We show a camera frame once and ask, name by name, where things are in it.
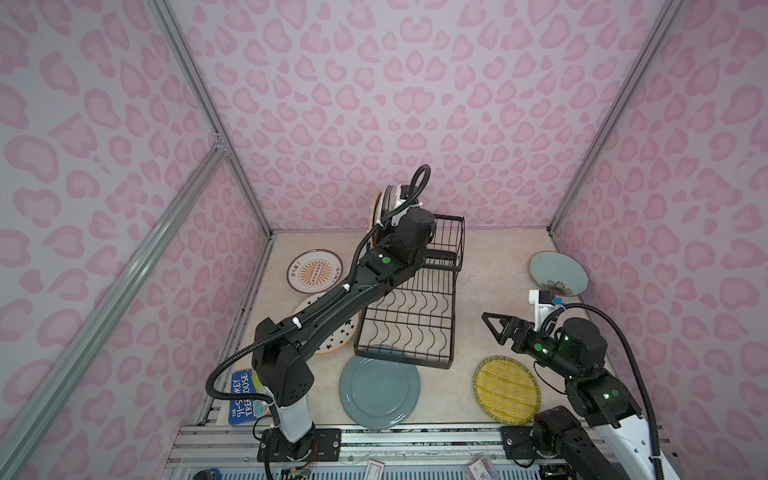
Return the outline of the yellow woven round plate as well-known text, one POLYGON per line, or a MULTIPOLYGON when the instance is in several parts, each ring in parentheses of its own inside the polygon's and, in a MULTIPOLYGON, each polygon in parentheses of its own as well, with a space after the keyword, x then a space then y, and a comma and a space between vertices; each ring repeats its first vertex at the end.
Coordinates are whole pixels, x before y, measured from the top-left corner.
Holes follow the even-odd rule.
POLYGON ((540 411, 538 382, 525 365, 513 358, 484 359, 475 370, 472 385, 480 408, 503 425, 526 425, 540 411))

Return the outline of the light blue flower plate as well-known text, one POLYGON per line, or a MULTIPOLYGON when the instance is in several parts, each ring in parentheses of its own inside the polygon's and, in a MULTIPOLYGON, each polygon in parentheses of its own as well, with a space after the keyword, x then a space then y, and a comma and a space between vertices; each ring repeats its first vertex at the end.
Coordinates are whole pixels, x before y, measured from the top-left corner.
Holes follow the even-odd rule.
POLYGON ((557 296, 579 296, 589 286, 585 268, 559 252, 542 251, 534 254, 529 261, 529 273, 539 287, 557 296))

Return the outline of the black wire dish rack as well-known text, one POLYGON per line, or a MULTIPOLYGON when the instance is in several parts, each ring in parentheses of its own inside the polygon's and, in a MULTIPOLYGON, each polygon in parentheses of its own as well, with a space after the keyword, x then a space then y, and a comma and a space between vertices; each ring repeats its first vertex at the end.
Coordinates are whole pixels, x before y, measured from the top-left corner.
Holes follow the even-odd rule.
POLYGON ((424 267, 361 312, 356 355, 445 370, 452 365, 465 220, 440 214, 436 219, 424 267))

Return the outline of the teal green round plate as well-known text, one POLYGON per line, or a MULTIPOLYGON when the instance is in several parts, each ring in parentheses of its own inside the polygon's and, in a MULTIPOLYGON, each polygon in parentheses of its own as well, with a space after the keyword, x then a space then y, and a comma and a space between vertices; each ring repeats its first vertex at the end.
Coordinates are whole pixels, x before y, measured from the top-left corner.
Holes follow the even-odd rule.
POLYGON ((415 410, 421 379, 414 365, 355 356, 345 366, 339 395, 345 413, 369 430, 387 430, 415 410))

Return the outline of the white plate floral sprigs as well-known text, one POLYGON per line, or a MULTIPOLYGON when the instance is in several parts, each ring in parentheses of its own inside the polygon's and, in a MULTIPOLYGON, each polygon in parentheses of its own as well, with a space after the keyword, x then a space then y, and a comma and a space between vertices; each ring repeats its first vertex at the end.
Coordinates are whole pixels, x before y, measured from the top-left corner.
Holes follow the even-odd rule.
POLYGON ((403 204, 410 193, 410 187, 408 185, 391 185, 389 187, 389 196, 387 207, 389 211, 393 211, 403 204))

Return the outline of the orange woven round plate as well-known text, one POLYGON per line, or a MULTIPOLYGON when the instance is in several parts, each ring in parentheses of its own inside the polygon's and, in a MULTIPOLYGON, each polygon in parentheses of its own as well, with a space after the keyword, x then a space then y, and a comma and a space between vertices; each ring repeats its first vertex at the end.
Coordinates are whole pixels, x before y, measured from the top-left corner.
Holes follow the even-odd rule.
POLYGON ((370 219, 370 230, 372 231, 372 235, 369 239, 369 243, 371 247, 374 247, 377 242, 377 235, 379 232, 378 222, 380 218, 381 198, 382 198, 382 193, 379 192, 376 195, 372 205, 371 219, 370 219))

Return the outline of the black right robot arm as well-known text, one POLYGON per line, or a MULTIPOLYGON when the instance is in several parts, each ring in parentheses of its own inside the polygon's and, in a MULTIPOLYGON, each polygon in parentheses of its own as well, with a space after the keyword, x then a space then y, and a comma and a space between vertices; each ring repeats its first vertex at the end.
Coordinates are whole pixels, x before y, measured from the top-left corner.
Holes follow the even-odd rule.
POLYGON ((572 317, 547 333, 516 316, 485 312, 482 320, 498 344, 559 375, 569 402, 535 414, 514 436, 504 434, 508 459, 561 459, 581 479, 679 478, 661 450, 647 391, 633 396, 606 369, 607 342, 594 323, 572 317))

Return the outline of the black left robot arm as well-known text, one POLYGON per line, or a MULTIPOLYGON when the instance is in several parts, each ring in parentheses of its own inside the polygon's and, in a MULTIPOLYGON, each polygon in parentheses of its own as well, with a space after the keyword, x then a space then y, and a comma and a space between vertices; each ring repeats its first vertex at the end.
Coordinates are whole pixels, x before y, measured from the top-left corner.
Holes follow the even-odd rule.
POLYGON ((409 209, 342 283, 299 313, 278 323, 267 318, 257 326, 252 367, 271 395, 269 410, 281 440, 301 443, 314 427, 308 406, 314 375, 308 361, 338 328, 423 267, 435 232, 434 214, 409 209))

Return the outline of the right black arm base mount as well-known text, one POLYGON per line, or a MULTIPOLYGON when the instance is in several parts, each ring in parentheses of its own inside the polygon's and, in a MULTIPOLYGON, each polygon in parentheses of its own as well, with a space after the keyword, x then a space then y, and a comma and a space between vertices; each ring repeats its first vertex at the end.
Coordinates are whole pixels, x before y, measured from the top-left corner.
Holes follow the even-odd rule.
POLYGON ((538 460, 557 457, 551 435, 538 425, 502 426, 501 443, 507 460, 530 468, 538 460))

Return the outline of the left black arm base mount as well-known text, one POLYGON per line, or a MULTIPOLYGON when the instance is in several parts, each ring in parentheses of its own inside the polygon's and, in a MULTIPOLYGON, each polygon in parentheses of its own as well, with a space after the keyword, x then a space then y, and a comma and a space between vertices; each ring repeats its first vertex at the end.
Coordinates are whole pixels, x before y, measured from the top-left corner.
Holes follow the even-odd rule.
POLYGON ((340 457, 342 431, 337 428, 311 428, 296 442, 289 442, 278 428, 262 434, 257 459, 274 462, 336 462, 340 457))

